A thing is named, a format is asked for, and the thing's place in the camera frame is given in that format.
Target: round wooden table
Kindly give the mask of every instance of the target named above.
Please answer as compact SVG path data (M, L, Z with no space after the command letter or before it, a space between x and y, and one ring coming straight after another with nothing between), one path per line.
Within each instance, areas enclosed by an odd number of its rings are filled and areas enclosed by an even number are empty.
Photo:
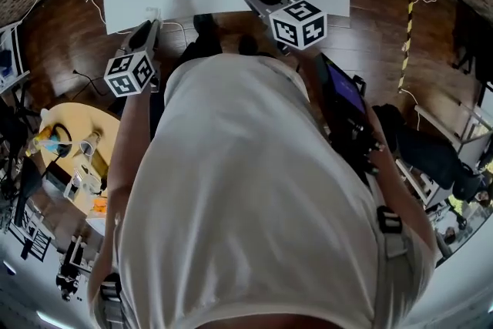
M99 141L97 150L109 165L120 124L120 121L117 118L96 107L68 102L58 104L46 112L43 111L39 130L42 130L46 125L55 125L56 123L61 123L67 128L72 137L72 141L74 142L84 140L94 130L100 131L101 140ZM75 172L72 158L78 149L79 145L72 146L67 157L60 158L56 161L56 164L65 170L71 177ZM41 148L41 155L46 166L57 157L56 154L48 151L44 147ZM92 200L87 199L82 195L82 193L78 193L77 197L73 200L73 203L83 213L87 214L92 209Z

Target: black shoe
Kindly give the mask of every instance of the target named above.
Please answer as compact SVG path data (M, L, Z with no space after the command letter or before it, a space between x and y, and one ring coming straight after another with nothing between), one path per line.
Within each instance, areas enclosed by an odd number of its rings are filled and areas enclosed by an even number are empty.
M199 14L193 16L193 27L199 35L216 33L219 26L214 21L212 14Z
M258 51L259 46L255 38L250 35L241 36L240 43L238 44L238 53L240 55L254 56Z

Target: phone screen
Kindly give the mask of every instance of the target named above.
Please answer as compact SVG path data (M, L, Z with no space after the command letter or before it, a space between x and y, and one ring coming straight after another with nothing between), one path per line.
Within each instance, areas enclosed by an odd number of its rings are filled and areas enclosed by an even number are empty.
M356 85L349 80L344 74L333 68L331 65L327 65L330 76L334 82L334 88L336 92L348 100L352 105L359 109L362 113L366 113L366 109L361 98L360 92Z

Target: dark wood floor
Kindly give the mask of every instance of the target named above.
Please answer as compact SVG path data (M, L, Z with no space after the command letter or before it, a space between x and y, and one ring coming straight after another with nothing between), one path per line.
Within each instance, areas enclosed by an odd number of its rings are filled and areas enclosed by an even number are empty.
M328 37L320 47L342 69L350 74L357 73L367 81L370 103L395 104L410 123L415 123L413 99L397 93L409 1L350 0L350 18L331 16ZM456 0L419 2L414 6L411 56L404 87L445 124L460 131L466 116L459 114L457 106L444 94L471 106L478 96L479 86L473 77L464 76L451 67L457 6ZM216 20L222 28L225 52L236 51L243 33L254 35L260 40L261 48L268 49L263 27L252 13L219 14ZM179 21L185 26L190 43L196 38L191 18ZM83 77L72 74L75 69L92 78L101 77L108 59L113 57L122 40L121 35L105 34L97 10L86 0L44 1L25 21L22 36L26 62L32 73L30 93L35 106L50 107L70 100L86 84ZM186 47L179 27L165 26L161 43L157 57L167 68ZM96 84L101 91L107 91L102 80ZM107 107L112 96L98 96L89 87L77 101ZM80 228L83 216L63 203L66 202L45 200L44 209L57 237L69 240L67 234L71 230L65 230L68 229L65 223L70 219L72 227L77 222Z

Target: black device mounted on wrist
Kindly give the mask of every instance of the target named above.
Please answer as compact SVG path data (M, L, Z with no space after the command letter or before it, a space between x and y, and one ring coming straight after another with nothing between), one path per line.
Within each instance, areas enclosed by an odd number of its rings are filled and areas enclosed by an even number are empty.
M360 178L364 173L377 174L378 168L368 154L384 146L374 138L364 104L366 82L359 76L351 78L324 54L314 59L320 81L330 144L346 160Z

